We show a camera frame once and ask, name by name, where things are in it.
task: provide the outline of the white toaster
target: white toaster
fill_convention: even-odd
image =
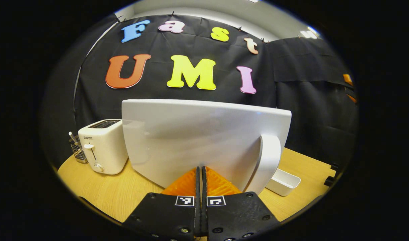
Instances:
[[[123,170],[128,154],[121,119],[104,119],[81,128],[78,138],[94,171],[113,175]]]

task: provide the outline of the tabletop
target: tabletop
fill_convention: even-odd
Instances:
[[[335,175],[330,165],[287,148],[284,148],[278,168],[301,178],[301,183],[287,196],[280,196],[267,188],[259,194],[279,221],[324,194],[328,186],[323,183],[328,176]],[[58,174],[75,195],[87,199],[121,222],[128,218],[145,194],[163,191],[161,186],[135,171],[129,160],[119,174],[106,175],[93,171],[89,164],[79,163],[71,156],[60,166]]]

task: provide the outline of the letter m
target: letter m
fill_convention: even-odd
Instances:
[[[213,83],[213,66],[216,64],[215,61],[210,59],[202,59],[197,66],[194,67],[187,56],[173,55],[171,59],[174,61],[174,65],[172,78],[171,80],[167,81],[168,87],[183,87],[183,75],[186,84],[190,88],[195,84],[195,81],[200,76],[200,80],[197,83],[197,88],[203,90],[216,89],[216,85]]]

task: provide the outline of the white tray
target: white tray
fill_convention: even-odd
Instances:
[[[278,195],[287,196],[299,185],[300,182],[301,178],[277,169],[266,188]]]

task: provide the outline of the black curtain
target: black curtain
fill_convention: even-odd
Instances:
[[[39,109],[39,138],[44,154],[57,168],[72,154],[68,132],[77,135],[73,95],[78,70],[96,40],[114,23],[109,15],[88,29],[51,72]]]
[[[141,36],[125,43],[122,28],[143,20]],[[168,20],[185,23],[182,33],[163,32]],[[124,99],[191,99],[230,102],[290,110],[292,122],[286,147],[326,163],[346,163],[353,153],[357,127],[354,87],[344,81],[350,74],[342,61],[321,39],[286,38],[263,43],[257,37],[213,20],[183,15],[155,15],[117,23],[115,15],[97,23],[60,60],[50,77],[39,116],[42,147],[59,167],[71,154],[67,133],[101,119],[121,118]],[[212,28],[229,31],[226,42],[211,38]],[[244,38],[257,44],[252,54]],[[120,71],[122,78],[133,72],[139,54],[151,55],[142,78],[129,88],[114,89],[105,82],[111,59],[129,57]],[[173,55],[184,55],[193,66],[203,59],[213,67],[215,90],[167,86]],[[256,93],[243,93],[237,66],[249,67]],[[78,70],[81,67],[73,96]]]
[[[290,110],[285,147],[322,162],[345,165],[353,155],[358,121],[351,75],[322,39],[286,38],[267,44],[273,62],[277,108]]]

